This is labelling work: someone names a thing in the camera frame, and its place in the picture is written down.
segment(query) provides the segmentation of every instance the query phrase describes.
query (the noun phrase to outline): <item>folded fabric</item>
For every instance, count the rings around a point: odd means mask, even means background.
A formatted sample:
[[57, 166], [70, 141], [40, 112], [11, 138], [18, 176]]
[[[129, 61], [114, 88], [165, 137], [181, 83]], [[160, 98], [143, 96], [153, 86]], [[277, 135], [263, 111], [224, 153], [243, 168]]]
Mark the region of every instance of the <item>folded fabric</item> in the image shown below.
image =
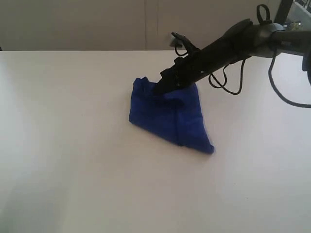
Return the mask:
[[130, 122], [179, 146], [213, 153], [196, 84], [163, 96], [153, 95], [154, 86], [147, 77], [134, 81]]

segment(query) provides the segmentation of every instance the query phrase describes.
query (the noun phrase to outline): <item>black cable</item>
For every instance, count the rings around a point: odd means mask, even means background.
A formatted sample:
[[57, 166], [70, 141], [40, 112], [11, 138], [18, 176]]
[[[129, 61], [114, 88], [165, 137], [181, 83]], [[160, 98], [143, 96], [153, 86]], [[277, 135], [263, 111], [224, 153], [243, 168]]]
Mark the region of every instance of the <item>black cable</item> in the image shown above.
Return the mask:
[[178, 50], [177, 50], [177, 44], [175, 44], [175, 53], [176, 53], [179, 57], [183, 57], [183, 56], [185, 56], [185, 55], [188, 54], [188, 52], [185, 52], [185, 53], [183, 53], [183, 54], [180, 54], [180, 53], [178, 52]]
[[270, 81], [270, 84], [271, 84], [273, 90], [274, 90], [275, 93], [281, 98], [281, 100], [283, 100], [285, 103], [290, 104], [291, 106], [299, 107], [299, 108], [311, 108], [311, 104], [296, 103], [296, 102], [290, 101], [289, 99], [285, 98], [285, 97], [280, 93], [280, 91], [278, 90], [278, 88], [276, 87], [276, 85], [275, 85], [275, 83], [274, 83], [274, 81], [273, 81], [273, 78], [272, 78], [272, 69], [273, 69], [274, 63], [275, 63], [275, 61], [276, 61], [276, 55], [277, 55], [277, 49], [275, 48], [275, 49], [274, 49], [273, 58], [272, 58], [272, 61], [271, 61], [270, 67], [269, 67], [269, 72], [268, 72], [269, 81]]
[[[224, 84], [221, 84], [221, 83], [216, 79], [216, 77], [214, 76], [213, 73], [211, 73], [211, 74], [209, 75], [209, 77], [208, 77], [209, 84], [210, 84], [212, 87], [214, 87], [214, 88], [222, 88], [223, 90], [225, 90], [227, 93], [229, 93], [229, 94], [231, 94], [231, 95], [238, 95], [238, 94], [240, 94], [241, 91], [242, 91], [242, 87], [243, 87], [243, 71], [244, 71], [245, 61], [246, 61], [246, 59], [244, 59], [244, 60], [242, 61], [242, 64], [241, 64], [240, 86], [239, 86], [239, 89], [238, 89], [237, 92], [232, 92], [232, 91], [228, 90], [227, 88], [225, 88], [225, 85], [227, 84], [227, 80], [228, 80], [227, 75], [226, 75], [226, 73], [225, 73], [225, 69], [226, 69], [229, 65], [226, 65], [226, 66], [224, 67], [224, 69], [223, 69], [224, 78], [225, 78]], [[214, 84], [212, 83], [211, 77], [213, 77], [213, 79], [216, 81], [216, 83], [217, 83], [219, 86], [216, 86], [216, 85], [214, 85]]]

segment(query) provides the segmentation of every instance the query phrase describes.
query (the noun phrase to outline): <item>white table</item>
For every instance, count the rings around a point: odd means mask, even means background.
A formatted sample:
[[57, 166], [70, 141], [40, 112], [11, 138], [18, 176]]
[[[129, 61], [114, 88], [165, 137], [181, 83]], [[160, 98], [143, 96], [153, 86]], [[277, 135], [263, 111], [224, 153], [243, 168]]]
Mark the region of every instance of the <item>white table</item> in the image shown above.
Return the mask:
[[[0, 232], [309, 233], [311, 110], [245, 65], [239, 96], [198, 82], [208, 156], [128, 121], [136, 77], [171, 51], [0, 53]], [[311, 102], [301, 57], [280, 55], [285, 96]], [[227, 69], [238, 88], [240, 66]], [[219, 79], [222, 72], [216, 73]]]

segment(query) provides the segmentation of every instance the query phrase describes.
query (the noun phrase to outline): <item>cloth fold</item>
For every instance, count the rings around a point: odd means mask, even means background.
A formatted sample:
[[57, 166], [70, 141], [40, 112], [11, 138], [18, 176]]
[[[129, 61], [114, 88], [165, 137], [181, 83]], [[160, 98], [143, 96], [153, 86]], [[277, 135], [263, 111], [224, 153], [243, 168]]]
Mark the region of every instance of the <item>cloth fold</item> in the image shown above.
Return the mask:
[[163, 96], [154, 96], [155, 83], [147, 77], [133, 84], [129, 120], [179, 146], [213, 153], [207, 137], [196, 84]]

